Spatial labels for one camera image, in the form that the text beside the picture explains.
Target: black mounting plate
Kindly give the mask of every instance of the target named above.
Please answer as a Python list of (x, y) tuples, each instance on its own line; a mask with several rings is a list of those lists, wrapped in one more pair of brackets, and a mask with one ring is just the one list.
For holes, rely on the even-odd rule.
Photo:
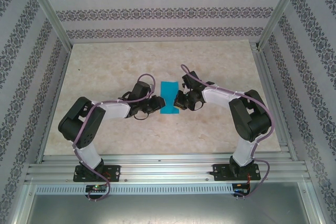
[(250, 180), (261, 180), (257, 164), (252, 164), (247, 172), (239, 174), (238, 177), (235, 177), (230, 171), (229, 164), (214, 164), (212, 168), (213, 172), (210, 172), (210, 174), (214, 176), (215, 181), (247, 180), (248, 175), (250, 175)]
[[(98, 178), (96, 180), (91, 177), (85, 177), (86, 170), (84, 170), (82, 165), (77, 165), (74, 173), (74, 181), (73, 182), (104, 182), (102, 178)], [(120, 165), (104, 165), (103, 172), (101, 173), (103, 176), (106, 174), (111, 175), (111, 177), (107, 177), (110, 182), (119, 182), (120, 177)]]

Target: marble surface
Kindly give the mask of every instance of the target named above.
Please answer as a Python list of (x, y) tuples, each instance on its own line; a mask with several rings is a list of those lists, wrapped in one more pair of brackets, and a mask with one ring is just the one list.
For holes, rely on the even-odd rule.
[[(94, 101), (115, 99), (132, 90), (138, 76), (146, 72), (156, 78), (157, 95), (161, 81), (178, 81), (182, 89), (182, 63), (204, 81), (235, 91), (255, 89), (266, 101), (247, 40), (75, 44), (45, 155), (73, 154), (57, 126), (80, 96)], [(151, 83), (148, 77), (143, 81)], [(230, 111), (205, 104), (195, 112), (156, 112), (144, 121), (105, 121), (94, 143), (99, 154), (231, 153), (237, 140)], [(258, 151), (279, 150), (275, 133), (258, 147)]]

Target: patterned wallpaper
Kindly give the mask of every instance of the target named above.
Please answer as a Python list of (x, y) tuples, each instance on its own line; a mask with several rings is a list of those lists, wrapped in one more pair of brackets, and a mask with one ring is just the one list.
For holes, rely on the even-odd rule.
[(0, 0), (0, 223), (34, 163), (68, 53), (37, 0)]
[(336, 0), (290, 0), (263, 49), (327, 223), (336, 223)]
[(50, 0), (73, 43), (258, 41), (279, 0)]

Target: cyan object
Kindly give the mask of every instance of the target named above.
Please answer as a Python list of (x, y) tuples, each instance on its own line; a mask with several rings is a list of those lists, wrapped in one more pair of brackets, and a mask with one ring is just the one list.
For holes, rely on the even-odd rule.
[(180, 110), (174, 107), (178, 88), (178, 82), (161, 81), (161, 97), (166, 103), (166, 106), (160, 110), (161, 114), (179, 114)]

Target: enclosure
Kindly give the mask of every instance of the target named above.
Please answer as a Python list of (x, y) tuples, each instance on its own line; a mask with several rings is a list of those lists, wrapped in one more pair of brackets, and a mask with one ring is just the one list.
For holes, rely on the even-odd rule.
[[(335, 18), (336, 0), (0, 0), (0, 223), (336, 223)], [(238, 135), (205, 103), (104, 121), (94, 143), (118, 182), (89, 202), (61, 119), (146, 72), (154, 94), (181, 90), (181, 64), (260, 94), (275, 119), (255, 155), (267, 179), (246, 199), (232, 196), (246, 180), (215, 180)]]

